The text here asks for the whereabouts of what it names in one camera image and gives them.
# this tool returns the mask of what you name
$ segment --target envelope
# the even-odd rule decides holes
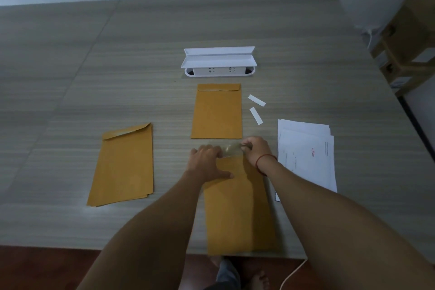
[[[153,193],[152,124],[103,134],[87,205],[100,206]]]
[[[208,255],[276,249],[263,176],[244,156],[217,159],[217,167],[234,178],[204,184]]]
[[[191,138],[242,138],[240,84],[198,84]]]

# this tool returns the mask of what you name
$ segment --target cable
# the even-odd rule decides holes
[[[372,37],[373,37],[373,35],[372,35],[372,30],[371,30],[371,29],[368,29],[368,30],[367,30],[367,33],[370,35],[370,40],[368,41],[367,49],[370,49],[370,44],[372,43]]]
[[[305,263],[307,262],[307,260],[308,260],[308,259],[305,259],[303,262],[301,262],[301,264],[300,264],[299,266],[297,266],[296,269],[295,269],[293,272],[291,272],[291,273],[289,274],[289,276],[287,276],[287,277],[284,279],[284,281],[282,281],[281,286],[279,287],[279,290],[282,290],[282,287],[284,286],[284,283],[285,283],[285,282],[290,278],[290,276],[292,276],[294,273],[296,273],[297,270],[298,270],[299,268],[301,268],[302,265],[305,264]]]

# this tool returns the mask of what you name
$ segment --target blue jeans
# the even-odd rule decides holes
[[[240,290],[240,275],[231,261],[222,259],[216,276],[216,283],[204,290]]]

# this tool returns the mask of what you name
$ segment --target person's left hand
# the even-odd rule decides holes
[[[221,147],[202,145],[198,150],[191,150],[186,171],[192,172],[192,175],[197,177],[202,183],[215,179],[234,178],[234,174],[229,171],[221,171],[216,166],[216,158],[221,157]]]

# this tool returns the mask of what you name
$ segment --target foot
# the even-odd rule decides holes
[[[268,290],[269,289],[269,278],[266,276],[264,271],[259,271],[256,273],[249,281],[245,290]]]
[[[223,257],[222,256],[209,256],[211,262],[213,263],[213,265],[215,265],[217,268],[219,268],[220,266],[220,262],[222,261]]]

